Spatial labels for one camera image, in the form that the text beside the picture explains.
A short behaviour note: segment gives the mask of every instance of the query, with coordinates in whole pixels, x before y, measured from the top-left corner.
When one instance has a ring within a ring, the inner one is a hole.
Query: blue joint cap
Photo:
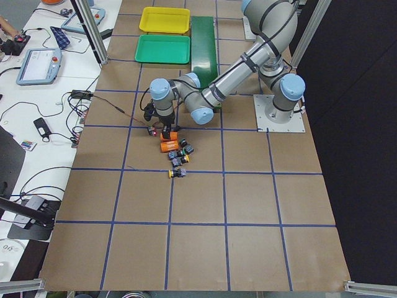
[[[195,73],[187,73],[186,74],[190,79],[192,79],[196,85],[196,87],[200,88],[200,80],[199,77]]]
[[[201,107],[190,113],[194,122],[199,125],[209,123],[213,118],[213,111],[209,107]]]
[[[241,11],[244,13],[246,11],[246,8],[248,4],[251,2],[251,0],[243,0],[243,3],[241,3]]]
[[[155,101],[165,98],[171,89],[166,79],[154,79],[150,83],[150,95]]]
[[[281,92],[291,101],[298,101],[306,89],[305,81],[297,74],[289,73],[280,82]]]

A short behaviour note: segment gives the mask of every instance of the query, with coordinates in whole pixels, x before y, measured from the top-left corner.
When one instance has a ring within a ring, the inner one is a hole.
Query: black wall
[[[397,2],[333,0],[298,74],[351,280],[397,285]]]

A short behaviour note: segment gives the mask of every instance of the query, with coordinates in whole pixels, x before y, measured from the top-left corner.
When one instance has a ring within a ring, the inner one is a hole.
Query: yellow tray
[[[139,28],[145,32],[186,33],[190,10],[170,7],[145,7]]]

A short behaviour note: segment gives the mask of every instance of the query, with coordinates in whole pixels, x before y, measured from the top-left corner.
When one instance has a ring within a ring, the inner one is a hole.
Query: small card
[[[20,144],[20,146],[25,149],[26,151],[32,151],[36,147],[37,143],[24,140]]]

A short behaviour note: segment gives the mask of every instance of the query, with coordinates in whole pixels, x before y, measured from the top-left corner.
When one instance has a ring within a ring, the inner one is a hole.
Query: green conveyor belt
[[[192,71],[205,88],[218,76],[213,17],[192,16]]]

